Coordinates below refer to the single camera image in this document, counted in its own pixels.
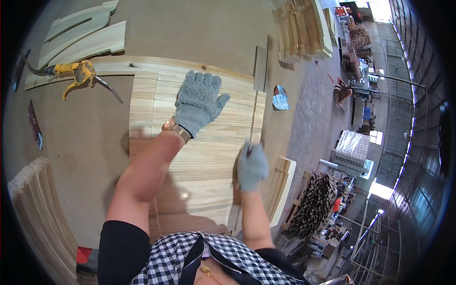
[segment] wristwatch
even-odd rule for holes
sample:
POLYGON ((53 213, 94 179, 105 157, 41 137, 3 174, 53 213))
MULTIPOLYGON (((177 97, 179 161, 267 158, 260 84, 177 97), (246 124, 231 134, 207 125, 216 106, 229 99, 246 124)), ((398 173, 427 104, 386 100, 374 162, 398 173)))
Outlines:
POLYGON ((176 123, 176 121, 174 120, 174 118, 167 120, 163 124, 161 130, 173 130, 173 131, 175 131, 176 133, 178 133, 184 139, 185 144, 187 144, 187 142, 192 138, 192 135, 190 135, 190 133, 186 129, 184 129, 183 127, 178 125, 176 123))

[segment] factory floor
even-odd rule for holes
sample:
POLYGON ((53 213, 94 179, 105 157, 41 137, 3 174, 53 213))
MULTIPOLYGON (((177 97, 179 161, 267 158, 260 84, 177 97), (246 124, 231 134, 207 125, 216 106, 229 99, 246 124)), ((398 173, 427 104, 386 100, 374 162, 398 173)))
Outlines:
MULTIPOLYGON (((57 18, 99 5, 103 0, 51 0, 25 40, 22 51, 31 48, 29 60, 36 65, 41 43, 57 18)), ((343 78, 339 54, 283 68, 277 61, 278 41, 271 11, 280 0, 120 0, 110 24, 126 22, 125 55, 176 58, 211 64, 253 75, 255 47, 266 48, 271 36, 270 68, 266 88, 262 140, 274 169, 278 156, 297 162, 295 177, 282 220, 297 191, 304 170, 314 170, 327 159, 339 133, 350 128, 351 100, 347 112, 335 105, 332 93, 343 78), (289 110, 274 111, 276 85, 288 94, 289 110)), ((337 6, 322 0, 322 8, 337 6)), ((6 179, 44 156, 50 159, 60 204, 79 246, 98 248, 107 208, 115 184, 128 165, 128 130, 133 76, 104 77, 124 103, 106 89, 76 89, 66 101, 62 93, 68 81, 24 91, 27 71, 19 90, 10 92, 3 121, 3 158, 6 179), (37 150, 30 131, 27 106, 33 101, 43 133, 43 151, 37 150)), ((269 188, 272 177, 261 182, 269 188)), ((272 229, 273 236, 279 230, 272 229)))

